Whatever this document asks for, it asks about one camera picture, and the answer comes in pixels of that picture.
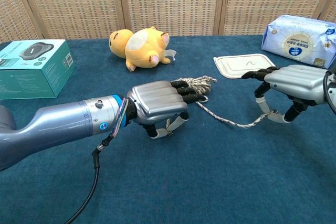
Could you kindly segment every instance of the logo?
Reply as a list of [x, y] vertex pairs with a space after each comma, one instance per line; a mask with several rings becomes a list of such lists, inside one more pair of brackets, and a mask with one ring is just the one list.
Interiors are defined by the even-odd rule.
[[103, 131], [103, 130], [106, 130], [108, 127], [109, 127], [109, 124], [108, 124], [108, 123], [101, 123], [101, 124], [99, 125], [99, 129], [101, 129], [102, 131]]
[[335, 29], [331, 29], [331, 28], [327, 29], [327, 31], [325, 32], [325, 34], [327, 35], [334, 34], [334, 33], [335, 33]]
[[299, 47], [291, 47], [291, 48], [289, 48], [289, 54], [290, 55], [297, 56], [300, 53], [302, 53], [302, 49], [299, 48]]
[[330, 40], [327, 40], [327, 41], [324, 43], [324, 47], [325, 47], [325, 48], [330, 48], [330, 47], [331, 47], [331, 41], [330, 41]]

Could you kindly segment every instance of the white plastic lid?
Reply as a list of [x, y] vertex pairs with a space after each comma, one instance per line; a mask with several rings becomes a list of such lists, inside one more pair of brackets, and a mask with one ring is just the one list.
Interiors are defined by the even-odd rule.
[[241, 78], [248, 71], [275, 66], [266, 55], [262, 54], [214, 57], [214, 61], [220, 73], [230, 79]]

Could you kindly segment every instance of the white tissue pack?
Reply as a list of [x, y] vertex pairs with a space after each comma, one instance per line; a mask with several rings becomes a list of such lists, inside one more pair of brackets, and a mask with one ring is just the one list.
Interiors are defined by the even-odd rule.
[[336, 24], [282, 15], [266, 27], [261, 48], [306, 64], [329, 68], [336, 56]]

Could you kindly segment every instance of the gray arm segment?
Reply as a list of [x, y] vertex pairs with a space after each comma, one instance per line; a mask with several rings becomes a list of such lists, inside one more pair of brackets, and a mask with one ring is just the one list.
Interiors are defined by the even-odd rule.
[[119, 109], [118, 97], [101, 97], [39, 109], [17, 130], [12, 114], [0, 107], [0, 170], [35, 152], [109, 132]]

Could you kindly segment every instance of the stuffed toy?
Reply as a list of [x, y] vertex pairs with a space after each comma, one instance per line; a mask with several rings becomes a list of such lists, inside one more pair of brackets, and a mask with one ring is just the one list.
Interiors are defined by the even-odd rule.
[[166, 56], [175, 56], [175, 51], [165, 50], [169, 43], [169, 34], [158, 31], [154, 26], [137, 31], [122, 29], [110, 35], [109, 46], [112, 53], [126, 59], [128, 70], [136, 67], [153, 68], [159, 62], [169, 64]]

